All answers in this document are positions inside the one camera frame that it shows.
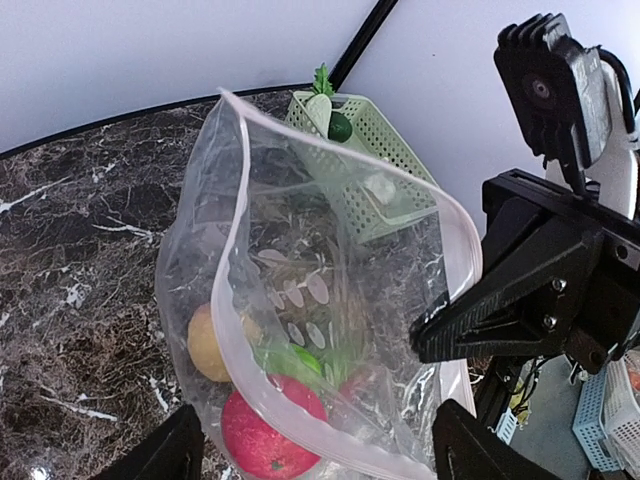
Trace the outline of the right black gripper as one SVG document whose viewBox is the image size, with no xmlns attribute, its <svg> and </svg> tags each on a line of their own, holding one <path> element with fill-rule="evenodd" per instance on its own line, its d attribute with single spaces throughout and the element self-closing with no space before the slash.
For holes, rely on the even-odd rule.
<svg viewBox="0 0 640 480">
<path fill-rule="evenodd" d="M 480 281 L 410 345 L 424 363 L 565 353 L 597 373 L 638 342 L 639 227 L 519 170 L 484 183 Z"/>
</svg>

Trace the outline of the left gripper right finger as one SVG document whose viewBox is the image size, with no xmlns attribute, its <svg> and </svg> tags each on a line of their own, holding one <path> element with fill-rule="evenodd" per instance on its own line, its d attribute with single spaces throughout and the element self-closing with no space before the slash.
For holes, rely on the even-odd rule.
<svg viewBox="0 0 640 480">
<path fill-rule="evenodd" d="M 438 479 L 558 479 L 502 442 L 453 399 L 438 407 L 432 435 Z"/>
</svg>

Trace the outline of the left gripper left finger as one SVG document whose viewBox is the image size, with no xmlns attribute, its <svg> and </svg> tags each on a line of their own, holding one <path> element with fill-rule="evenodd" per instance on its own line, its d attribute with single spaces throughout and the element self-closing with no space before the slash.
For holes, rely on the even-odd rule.
<svg viewBox="0 0 640 480">
<path fill-rule="evenodd" d="M 192 405 L 176 410 L 128 454 L 93 479 L 199 480 L 204 434 Z"/>
</svg>

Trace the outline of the red pepper toy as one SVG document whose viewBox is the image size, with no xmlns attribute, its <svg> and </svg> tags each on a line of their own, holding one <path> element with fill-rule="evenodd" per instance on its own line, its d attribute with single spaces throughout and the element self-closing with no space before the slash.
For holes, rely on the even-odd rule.
<svg viewBox="0 0 640 480">
<path fill-rule="evenodd" d="M 221 428 L 232 459 L 258 479 L 295 479 L 320 461 L 318 455 L 269 426 L 238 391 L 223 407 Z"/>
</svg>

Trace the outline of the orange peach toy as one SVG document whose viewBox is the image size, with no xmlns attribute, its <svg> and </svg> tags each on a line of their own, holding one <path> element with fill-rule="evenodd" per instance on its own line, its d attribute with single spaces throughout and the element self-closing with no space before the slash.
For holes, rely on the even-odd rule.
<svg viewBox="0 0 640 480">
<path fill-rule="evenodd" d="M 231 381 L 220 354 L 208 303 L 199 306 L 189 321 L 187 350 L 195 368 L 206 378 L 221 383 Z"/>
</svg>

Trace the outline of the green apple toy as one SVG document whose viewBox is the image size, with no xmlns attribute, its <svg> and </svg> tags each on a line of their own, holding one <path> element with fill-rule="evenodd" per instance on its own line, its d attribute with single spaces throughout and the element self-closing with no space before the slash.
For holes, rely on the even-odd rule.
<svg viewBox="0 0 640 480">
<path fill-rule="evenodd" d="M 254 359 L 267 373 L 294 378 L 308 387 L 317 386 L 323 378 L 320 362 L 296 344 L 290 344 L 288 347 L 256 347 Z"/>
</svg>

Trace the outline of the clear zip top bag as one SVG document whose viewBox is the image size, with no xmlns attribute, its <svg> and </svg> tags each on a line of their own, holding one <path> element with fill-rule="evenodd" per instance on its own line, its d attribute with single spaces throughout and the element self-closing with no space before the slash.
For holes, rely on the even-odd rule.
<svg viewBox="0 0 640 480">
<path fill-rule="evenodd" d="M 437 211 L 357 243 L 294 147 L 347 155 L 321 136 L 294 93 L 275 119 L 232 93 L 206 117 L 184 175 L 176 219 L 162 241 L 155 289 L 185 400 L 206 435 L 232 459 L 221 416 L 238 391 L 272 428 L 320 461 L 295 479 L 432 479 L 437 408 L 474 402 L 464 361 L 424 363 L 409 333 L 468 290 L 482 270 L 466 211 L 437 186 Z M 231 377 L 213 382 L 192 363 L 187 330 L 208 303 Z M 315 387 L 269 374 L 256 347 L 296 344 L 313 355 Z"/>
</svg>

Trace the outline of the dark green pepper toy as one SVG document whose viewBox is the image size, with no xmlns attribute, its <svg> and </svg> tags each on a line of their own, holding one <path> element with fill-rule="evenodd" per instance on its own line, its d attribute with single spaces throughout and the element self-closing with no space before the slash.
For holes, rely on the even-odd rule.
<svg viewBox="0 0 640 480">
<path fill-rule="evenodd" d="M 331 112 L 327 136 L 331 141 L 346 143 L 353 135 L 350 120 L 341 112 Z"/>
</svg>

